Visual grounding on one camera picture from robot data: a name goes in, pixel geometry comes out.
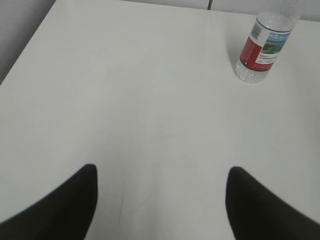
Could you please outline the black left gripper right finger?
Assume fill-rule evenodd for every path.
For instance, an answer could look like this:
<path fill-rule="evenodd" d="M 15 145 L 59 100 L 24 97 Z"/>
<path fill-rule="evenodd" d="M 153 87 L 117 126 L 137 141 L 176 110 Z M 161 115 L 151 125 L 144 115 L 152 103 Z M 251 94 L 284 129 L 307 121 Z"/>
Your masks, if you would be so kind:
<path fill-rule="evenodd" d="M 319 223 L 291 207 L 239 166 L 228 172 L 225 208 L 237 240 L 320 238 Z"/>

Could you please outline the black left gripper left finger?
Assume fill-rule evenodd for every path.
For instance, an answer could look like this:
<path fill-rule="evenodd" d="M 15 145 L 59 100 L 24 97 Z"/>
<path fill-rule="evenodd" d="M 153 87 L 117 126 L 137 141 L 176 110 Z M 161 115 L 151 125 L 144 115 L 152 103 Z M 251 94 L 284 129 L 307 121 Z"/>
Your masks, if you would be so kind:
<path fill-rule="evenodd" d="M 2 240 L 83 240 L 98 202 L 98 170 L 86 164 L 30 207 L 0 224 Z"/>

